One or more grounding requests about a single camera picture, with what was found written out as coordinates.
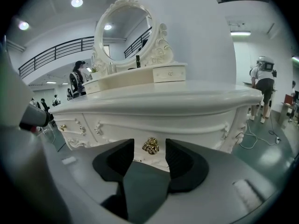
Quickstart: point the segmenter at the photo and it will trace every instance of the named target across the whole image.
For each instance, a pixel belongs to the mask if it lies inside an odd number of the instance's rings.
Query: sneaker
[[[251,114],[247,114],[247,118],[254,121],[254,116],[252,116]]]

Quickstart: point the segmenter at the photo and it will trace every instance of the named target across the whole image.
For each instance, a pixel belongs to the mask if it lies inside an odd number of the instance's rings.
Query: white wall
[[[36,37],[26,44],[26,50],[21,58],[22,64],[39,53],[63,42],[93,36],[95,26],[96,22],[94,20],[77,21],[57,27]]]
[[[125,42],[112,42],[109,44],[110,57],[115,61],[125,59]]]
[[[146,30],[148,29],[148,23],[146,22],[146,18],[144,18],[136,27],[135,29],[130,33],[130,35],[127,37],[127,40],[125,42],[125,50],[132,45],[132,43],[140,37]]]
[[[22,65],[22,60],[21,60],[22,53],[13,48],[8,48],[7,50],[8,50],[8,54],[9,54],[13,69],[19,74],[18,68]]]
[[[43,110],[43,105],[41,103],[41,99],[45,99],[45,102],[48,107],[53,107],[52,106],[52,101],[54,99],[55,91],[54,89],[51,90],[43,90],[43,91],[34,91],[34,96],[33,99],[37,102],[39,102],[41,109]]]
[[[187,79],[235,83],[233,40],[216,0],[140,0],[160,23],[178,62],[188,63]]]
[[[296,82],[295,90],[299,91],[299,67],[293,66],[293,80]]]
[[[280,36],[269,39],[266,34],[251,33],[248,37],[234,37],[234,46],[237,62],[236,84],[250,82],[250,65],[255,66],[259,56],[269,56],[274,60],[277,92],[272,109],[281,112],[281,102],[291,91],[293,77],[292,53],[288,42]]]

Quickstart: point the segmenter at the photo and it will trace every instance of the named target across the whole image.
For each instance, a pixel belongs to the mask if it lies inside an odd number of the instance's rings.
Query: gold drawer handle
[[[149,138],[143,145],[142,149],[148,152],[150,155],[155,155],[159,152],[158,141],[155,138]]]
[[[61,129],[62,131],[64,131],[65,128],[66,128],[66,125],[61,125],[61,126],[60,126],[60,129]]]

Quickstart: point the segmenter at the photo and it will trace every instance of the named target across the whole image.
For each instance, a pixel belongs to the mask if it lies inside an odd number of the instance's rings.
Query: small bottle
[[[140,58],[139,58],[138,55],[136,56],[136,64],[137,64],[137,68],[141,67],[141,65],[140,65]]]

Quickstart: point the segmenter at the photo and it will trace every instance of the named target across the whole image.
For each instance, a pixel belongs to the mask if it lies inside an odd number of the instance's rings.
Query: ceiling light
[[[299,62],[299,57],[296,57],[296,56],[292,56],[292,59],[296,62]]]
[[[231,35],[251,35],[251,32],[239,32],[239,31],[233,31],[230,32]]]
[[[83,0],[72,0],[71,5],[73,7],[80,7],[83,4]]]
[[[27,30],[29,28],[29,24],[25,21],[21,21],[19,24],[19,29],[21,30]]]
[[[112,27],[111,25],[107,24],[107,25],[104,27],[104,29],[105,29],[105,30],[110,30],[111,27]]]

